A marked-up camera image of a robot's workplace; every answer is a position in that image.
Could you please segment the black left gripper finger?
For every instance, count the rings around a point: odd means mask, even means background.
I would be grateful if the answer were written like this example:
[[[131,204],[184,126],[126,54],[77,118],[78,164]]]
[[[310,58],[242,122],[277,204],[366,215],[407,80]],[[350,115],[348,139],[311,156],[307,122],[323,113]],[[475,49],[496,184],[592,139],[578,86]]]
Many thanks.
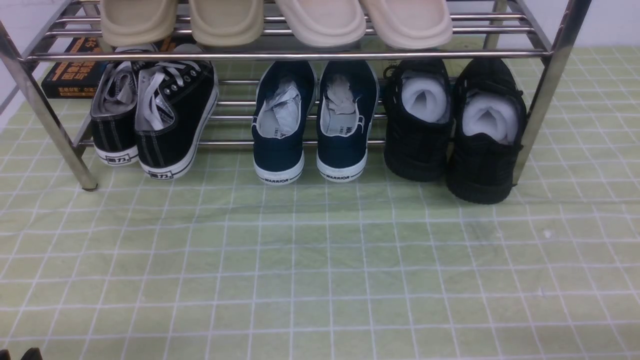
[[[42,360],[42,353],[39,347],[28,348],[20,360]]]

